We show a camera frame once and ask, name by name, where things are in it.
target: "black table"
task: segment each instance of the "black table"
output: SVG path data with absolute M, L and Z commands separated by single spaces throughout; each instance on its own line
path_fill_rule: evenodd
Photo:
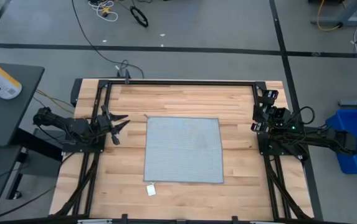
M 62 155 L 61 148 L 19 128 L 22 117 L 44 73 L 44 68 L 3 63 L 0 63 L 0 67 L 22 84 L 22 91 L 16 98 L 11 100 L 0 98 L 0 175 L 3 174 L 0 176 L 0 198 L 15 163 L 20 162 L 7 194 L 7 199 L 13 199 L 22 178 L 21 169 L 26 169 L 30 165 L 30 161 L 27 163 L 28 153 L 21 152 L 22 147 L 34 151 L 33 154 L 40 154 L 57 162 L 62 160 Z

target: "small label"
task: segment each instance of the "small label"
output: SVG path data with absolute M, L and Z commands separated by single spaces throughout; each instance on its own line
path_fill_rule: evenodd
M 146 191 L 148 192 L 148 196 L 152 196 L 156 194 L 156 189 L 154 184 L 150 184 L 146 186 Z

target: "gray floor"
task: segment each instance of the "gray floor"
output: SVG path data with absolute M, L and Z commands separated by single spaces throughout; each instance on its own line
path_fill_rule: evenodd
M 119 20 L 107 23 L 95 16 L 86 1 L 76 0 L 83 29 L 95 45 L 160 47 L 210 47 L 279 50 L 268 0 L 175 0 L 137 3 L 150 26 L 140 27 L 124 8 L 115 5 Z M 309 23 L 318 6 L 306 0 L 275 0 L 287 50 L 352 53 L 355 28 L 321 32 Z M 326 6 L 323 14 L 337 14 L 339 6 Z M 0 20 L 0 43 L 87 45 L 69 0 L 12 0 Z M 102 52 L 106 57 L 141 67 L 146 78 L 225 80 L 281 80 L 288 94 L 280 56 L 177 52 Z M 90 50 L 0 49 L 0 62 L 45 67 L 39 88 L 61 100 L 69 100 L 78 77 L 110 77 L 111 63 Z M 357 97 L 356 58 L 289 57 L 300 106 L 312 106 L 321 125 L 339 108 L 341 98 Z M 131 69 L 133 77 L 140 73 Z M 49 100 L 37 96 L 57 114 L 69 116 Z M 32 101 L 21 127 L 33 131 L 31 118 L 40 108 Z M 328 221 L 357 223 L 357 175 L 341 173 L 335 155 L 311 147 L 317 190 L 323 217 Z M 55 178 L 25 175 L 23 198 L 0 203 L 0 212 L 33 198 L 55 184 Z M 44 217 L 52 192 L 0 220 Z

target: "gray cloth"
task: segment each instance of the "gray cloth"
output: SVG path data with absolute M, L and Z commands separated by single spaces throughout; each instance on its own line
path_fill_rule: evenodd
M 144 181 L 223 183 L 218 119 L 149 117 Z

